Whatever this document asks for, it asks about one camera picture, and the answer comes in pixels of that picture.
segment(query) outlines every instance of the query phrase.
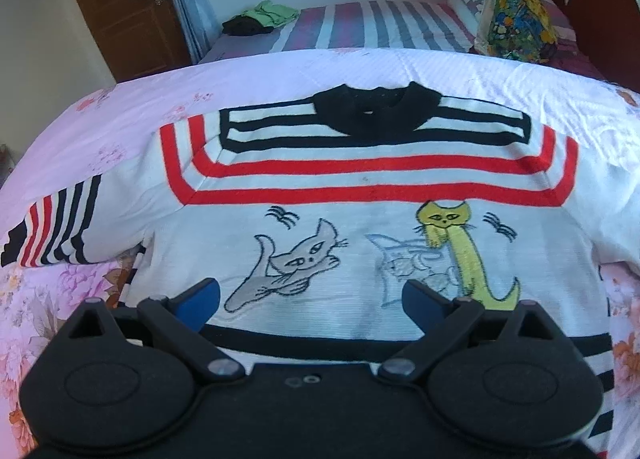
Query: yellow cat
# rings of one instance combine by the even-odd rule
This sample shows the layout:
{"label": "yellow cat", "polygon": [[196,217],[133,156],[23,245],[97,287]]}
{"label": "yellow cat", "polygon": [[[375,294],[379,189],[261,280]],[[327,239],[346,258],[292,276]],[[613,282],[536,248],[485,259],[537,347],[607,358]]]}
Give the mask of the yellow cat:
{"label": "yellow cat", "polygon": [[418,209],[416,216],[430,248],[441,248],[446,242],[451,244],[465,296],[478,300],[486,309],[515,309],[520,297],[520,282],[514,279],[510,292],[502,299],[495,298],[491,293],[478,248],[465,229],[471,218],[471,208],[466,202],[454,208],[444,208],[429,201]]}

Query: sweater sleeve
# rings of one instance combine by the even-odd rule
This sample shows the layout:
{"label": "sweater sleeve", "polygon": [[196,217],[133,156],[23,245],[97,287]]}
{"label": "sweater sleeve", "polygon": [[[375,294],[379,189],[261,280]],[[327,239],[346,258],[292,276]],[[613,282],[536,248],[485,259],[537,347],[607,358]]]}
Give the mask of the sweater sleeve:
{"label": "sweater sleeve", "polygon": [[188,189],[197,189],[204,179],[193,171],[193,155],[206,149],[207,137],[202,131],[195,146],[191,124],[204,125],[203,116],[163,126],[139,158],[33,203],[9,231],[0,264],[91,264],[142,242],[159,219],[189,197],[168,175]]}
{"label": "sweater sleeve", "polygon": [[640,172],[628,172],[581,147],[565,208],[593,243],[599,264],[628,262],[640,271]]}

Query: gray cat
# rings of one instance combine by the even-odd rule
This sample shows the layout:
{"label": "gray cat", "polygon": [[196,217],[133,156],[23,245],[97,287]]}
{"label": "gray cat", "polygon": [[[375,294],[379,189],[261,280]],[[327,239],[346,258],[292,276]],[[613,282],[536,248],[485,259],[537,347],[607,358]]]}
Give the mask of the gray cat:
{"label": "gray cat", "polygon": [[[347,242],[338,241],[337,237],[332,223],[319,219],[316,235],[297,243],[288,253],[274,255],[273,239],[255,235],[260,244],[260,258],[251,274],[226,299],[225,311],[234,313],[273,293],[286,296],[303,293],[309,287],[311,277],[340,265],[340,259],[330,252],[346,246]],[[277,275],[268,274],[270,266]]]}
{"label": "gray cat", "polygon": [[383,307],[401,301],[402,286],[410,279],[422,282],[449,299],[462,294],[457,269],[447,265],[441,250],[428,248],[424,239],[399,241],[380,233],[365,236],[383,254],[380,264],[385,282]]}

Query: wooden door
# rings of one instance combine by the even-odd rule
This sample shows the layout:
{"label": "wooden door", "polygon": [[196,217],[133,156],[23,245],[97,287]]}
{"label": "wooden door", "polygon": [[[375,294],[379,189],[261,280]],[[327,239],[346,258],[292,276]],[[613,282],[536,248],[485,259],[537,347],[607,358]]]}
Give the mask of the wooden door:
{"label": "wooden door", "polygon": [[77,0],[118,82],[191,64],[172,0]]}

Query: red headboard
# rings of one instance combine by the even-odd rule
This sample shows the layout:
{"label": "red headboard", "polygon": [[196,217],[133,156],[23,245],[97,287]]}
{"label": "red headboard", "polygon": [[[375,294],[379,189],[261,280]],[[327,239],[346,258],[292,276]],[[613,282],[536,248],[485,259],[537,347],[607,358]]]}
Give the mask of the red headboard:
{"label": "red headboard", "polygon": [[575,30],[578,48],[611,82],[640,92],[639,0],[553,0]]}

